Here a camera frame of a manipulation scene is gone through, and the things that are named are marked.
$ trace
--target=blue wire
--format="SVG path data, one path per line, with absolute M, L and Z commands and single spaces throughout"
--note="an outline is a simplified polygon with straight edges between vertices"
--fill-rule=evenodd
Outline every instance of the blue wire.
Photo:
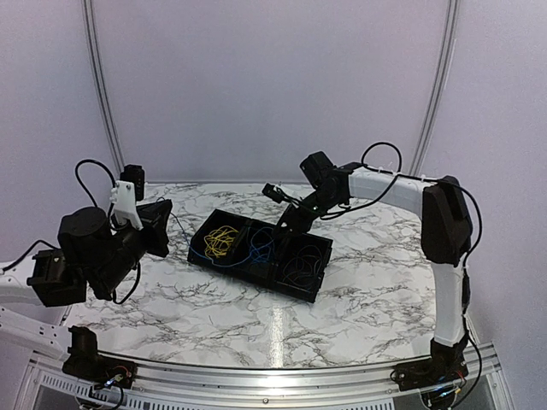
M 191 245 L 190 245 L 190 240 L 188 239 L 188 235 L 186 235 L 186 230 L 185 228 L 182 226 L 182 224 L 180 223 L 179 221 L 179 218 L 177 218 L 177 215 L 171 213 L 171 215 L 176 219 L 177 223 L 179 224 L 180 226 L 180 229 L 182 230 L 182 234 L 184 235 L 185 237 L 185 240 L 186 240 L 186 243 L 188 244 L 188 249 L 191 250 L 194 254 L 196 254 L 197 256 L 201 257 L 201 258 L 204 258 L 204 259 L 207 259 L 209 261 L 211 261 L 211 263 L 213 264 L 213 266 L 215 267 L 236 267 L 237 265 L 241 265 L 242 263 L 245 263 L 246 261 L 248 261 L 249 259 L 251 259 L 253 257 L 253 254 L 255 252 L 259 252 L 261 249 L 264 249 L 264 248 L 268 248 L 269 247 L 269 250 L 268 250 L 268 258 L 266 260 L 264 260 L 261 256 L 261 254 L 259 253 L 259 256 L 256 257 L 255 259 L 253 259 L 253 261 L 255 263 L 265 263 L 265 262 L 268 262 L 269 261 L 269 257 L 271 255 L 271 247 L 270 245 L 273 245 L 274 244 L 274 240 L 272 239 L 270 242 L 266 243 L 265 245 L 262 245 L 262 246 L 259 246 L 258 248 L 253 244 L 253 241 L 255 240 L 255 236 L 258 235 L 260 232 L 262 231 L 266 231 L 266 230 L 270 230 L 272 231 L 273 228 L 270 228 L 268 226 L 265 226 L 261 229 L 259 229 L 258 231 L 255 232 L 255 234 L 252 236 L 252 238 L 250 239 L 250 252 L 249 252 L 249 255 L 243 259 L 242 261 L 239 261 L 239 262 L 236 262 L 236 263 L 233 263 L 231 265 L 218 265 L 215 263 L 215 260 L 212 259 L 212 258 L 209 258 L 208 256 L 205 256 L 205 255 L 201 255 L 200 253 L 198 253 Z

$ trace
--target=table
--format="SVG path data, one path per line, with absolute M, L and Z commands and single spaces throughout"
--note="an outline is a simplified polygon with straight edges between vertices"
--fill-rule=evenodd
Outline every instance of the table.
M 309 187 L 287 185 L 309 193 Z M 164 196 L 189 234 L 215 209 L 275 223 L 285 209 L 262 184 L 148 184 L 144 203 Z M 428 354 L 435 323 L 432 270 L 420 246 L 421 223 L 377 204 L 316 221 L 310 233 L 334 240 L 315 303 L 302 302 L 186 261 L 187 244 L 171 218 L 170 254 L 146 255 L 124 305 L 73 305 L 65 325 L 97 333 L 101 350 L 203 366 L 348 366 Z M 119 298 L 132 287 L 130 273 Z

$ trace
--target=black box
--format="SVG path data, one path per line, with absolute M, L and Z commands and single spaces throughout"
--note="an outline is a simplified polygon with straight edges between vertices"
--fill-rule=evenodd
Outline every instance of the black box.
M 226 255 L 213 261 L 205 256 L 204 238 L 222 226 L 231 226 L 238 234 Z M 192 237 L 188 261 L 314 302 L 331 257 L 332 239 L 306 233 L 273 240 L 273 229 L 272 224 L 216 209 Z

